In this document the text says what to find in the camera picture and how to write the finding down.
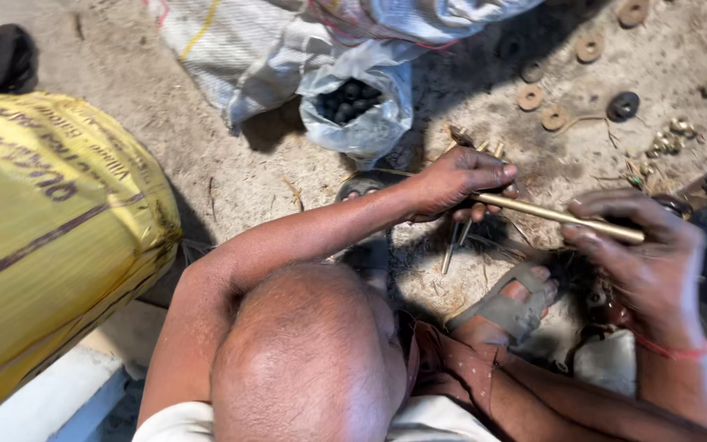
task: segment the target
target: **hand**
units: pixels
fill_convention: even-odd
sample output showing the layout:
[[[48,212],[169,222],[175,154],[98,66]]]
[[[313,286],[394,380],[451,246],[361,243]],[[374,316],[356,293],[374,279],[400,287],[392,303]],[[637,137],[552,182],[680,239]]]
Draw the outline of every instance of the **hand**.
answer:
[[[581,218],[629,218],[646,240],[623,246],[584,226],[566,224],[564,238],[614,278],[621,302],[653,342],[678,349],[705,344],[698,317],[698,276],[705,235],[634,189],[600,190],[577,197],[569,210]]]
[[[405,186],[414,201],[411,221],[422,223],[437,219],[444,211],[458,205],[474,190],[504,188],[504,196],[517,198],[512,183],[517,166],[507,165],[486,153],[458,146],[439,157],[417,176],[406,179]],[[457,222],[473,218],[482,221],[486,212],[497,213],[500,207],[476,203],[473,207],[455,211]]]

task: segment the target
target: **brown disc with hole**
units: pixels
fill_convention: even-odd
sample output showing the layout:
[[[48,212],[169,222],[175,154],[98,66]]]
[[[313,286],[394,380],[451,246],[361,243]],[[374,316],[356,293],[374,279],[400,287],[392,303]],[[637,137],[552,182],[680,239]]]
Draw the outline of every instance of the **brown disc with hole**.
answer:
[[[545,97],[545,92],[541,87],[535,84],[529,84],[523,87],[520,95],[517,96],[517,106],[524,111],[532,111],[542,104],[542,98]]]
[[[546,108],[542,113],[542,126],[548,131],[557,131],[569,121],[569,111],[561,106]]]
[[[634,27],[646,20],[651,8],[649,0],[626,0],[618,10],[618,21],[623,27]]]
[[[577,39],[574,50],[577,52],[578,60],[591,63],[604,52],[604,37],[597,32],[582,35]]]

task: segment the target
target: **red thread bracelet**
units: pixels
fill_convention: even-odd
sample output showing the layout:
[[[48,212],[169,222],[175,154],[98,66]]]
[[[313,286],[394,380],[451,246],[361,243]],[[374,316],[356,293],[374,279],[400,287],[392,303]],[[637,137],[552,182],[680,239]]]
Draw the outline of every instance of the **red thread bracelet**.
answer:
[[[667,359],[672,359],[674,361],[696,361],[701,359],[703,356],[707,355],[707,344],[705,345],[705,347],[699,348],[698,350],[674,350],[672,348],[668,349],[664,348],[663,346],[660,346],[659,344],[655,344],[649,341],[648,338],[646,338],[642,334],[637,333],[631,327],[629,329],[632,330],[632,333],[634,333],[635,342],[637,344]]]

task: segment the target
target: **sandal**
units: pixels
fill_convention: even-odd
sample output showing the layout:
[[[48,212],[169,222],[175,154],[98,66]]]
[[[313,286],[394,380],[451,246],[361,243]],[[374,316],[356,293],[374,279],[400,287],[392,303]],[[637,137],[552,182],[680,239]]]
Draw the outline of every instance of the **sandal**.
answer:
[[[382,190],[384,187],[386,186],[375,172],[360,172],[342,184],[335,197],[335,203],[341,202],[351,193],[365,196],[370,190]],[[366,237],[336,254],[334,259],[348,264],[363,276],[367,276],[373,270],[389,271],[387,232],[382,230]]]
[[[535,263],[522,263],[509,270],[476,304],[450,319],[446,323],[447,331],[451,333],[468,319],[481,316],[495,322],[519,345],[524,337],[539,327],[542,311],[547,306],[545,282],[531,271],[535,266]],[[529,296],[524,303],[500,292],[515,280],[528,289]]]

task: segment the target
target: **black cloth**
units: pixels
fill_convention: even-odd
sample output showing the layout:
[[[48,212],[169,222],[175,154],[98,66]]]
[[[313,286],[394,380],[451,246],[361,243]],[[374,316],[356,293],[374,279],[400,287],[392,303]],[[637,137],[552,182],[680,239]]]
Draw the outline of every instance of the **black cloth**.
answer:
[[[37,85],[37,46],[23,27],[0,26],[0,94],[26,94]]]

